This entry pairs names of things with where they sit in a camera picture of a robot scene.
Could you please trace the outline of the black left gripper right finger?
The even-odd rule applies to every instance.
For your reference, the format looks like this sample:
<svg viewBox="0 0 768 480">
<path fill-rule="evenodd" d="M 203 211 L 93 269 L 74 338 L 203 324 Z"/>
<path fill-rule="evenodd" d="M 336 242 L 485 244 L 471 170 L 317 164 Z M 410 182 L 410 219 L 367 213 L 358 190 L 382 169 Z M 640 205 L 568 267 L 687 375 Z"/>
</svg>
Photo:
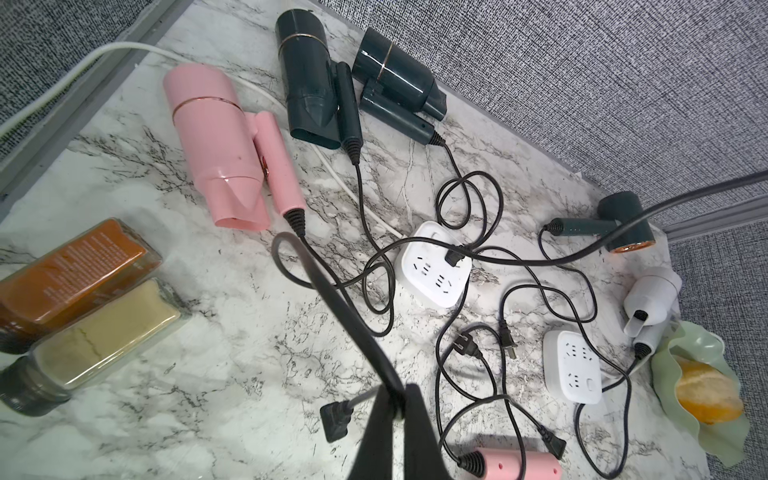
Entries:
<svg viewBox="0 0 768 480">
<path fill-rule="evenodd" d="M 406 385 L 404 413 L 404 479 L 451 480 L 416 384 Z"/>
</svg>

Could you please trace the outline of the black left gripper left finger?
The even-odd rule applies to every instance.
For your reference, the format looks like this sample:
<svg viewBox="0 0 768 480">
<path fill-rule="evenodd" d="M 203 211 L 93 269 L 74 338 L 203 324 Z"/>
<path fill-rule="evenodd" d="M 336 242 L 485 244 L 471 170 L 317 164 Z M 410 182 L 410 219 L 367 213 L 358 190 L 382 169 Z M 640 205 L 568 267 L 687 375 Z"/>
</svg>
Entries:
<svg viewBox="0 0 768 480">
<path fill-rule="evenodd" d="M 393 423 L 397 410 L 380 387 L 365 428 L 349 480 L 390 480 L 393 476 Z"/>
</svg>

